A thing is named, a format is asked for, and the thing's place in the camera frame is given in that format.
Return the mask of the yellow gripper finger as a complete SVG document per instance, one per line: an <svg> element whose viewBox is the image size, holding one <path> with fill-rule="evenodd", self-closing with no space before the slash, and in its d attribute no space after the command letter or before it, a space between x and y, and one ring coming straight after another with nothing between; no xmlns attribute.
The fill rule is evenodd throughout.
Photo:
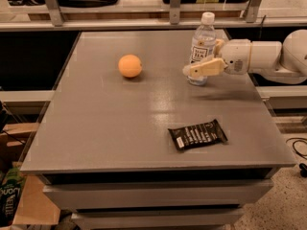
<svg viewBox="0 0 307 230"><path fill-rule="evenodd" d="M220 50L222 49L222 47L224 46L224 40L223 39L216 39L215 41L215 48L214 48L214 55L216 56Z"/></svg>
<svg viewBox="0 0 307 230"><path fill-rule="evenodd" d="M186 77L197 79L220 75L225 68L225 62L219 57L214 57L208 61L199 61L186 65L183 67L182 72Z"/></svg>

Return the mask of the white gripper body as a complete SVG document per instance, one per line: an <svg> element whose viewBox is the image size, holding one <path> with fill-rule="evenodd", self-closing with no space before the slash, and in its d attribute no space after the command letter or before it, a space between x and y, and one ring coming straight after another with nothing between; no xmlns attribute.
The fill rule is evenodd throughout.
<svg viewBox="0 0 307 230"><path fill-rule="evenodd" d="M244 75L248 71L251 42L248 39L231 39L220 50L224 71L230 75Z"/></svg>

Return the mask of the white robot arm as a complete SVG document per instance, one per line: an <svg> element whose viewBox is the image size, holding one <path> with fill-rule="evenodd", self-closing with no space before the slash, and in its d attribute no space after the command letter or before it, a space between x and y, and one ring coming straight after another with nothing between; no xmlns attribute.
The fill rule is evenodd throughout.
<svg viewBox="0 0 307 230"><path fill-rule="evenodd" d="M258 74L268 81L299 84L307 78L307 30L290 33L283 42L218 40L214 57L183 67L183 74L192 80L203 77Z"/></svg>

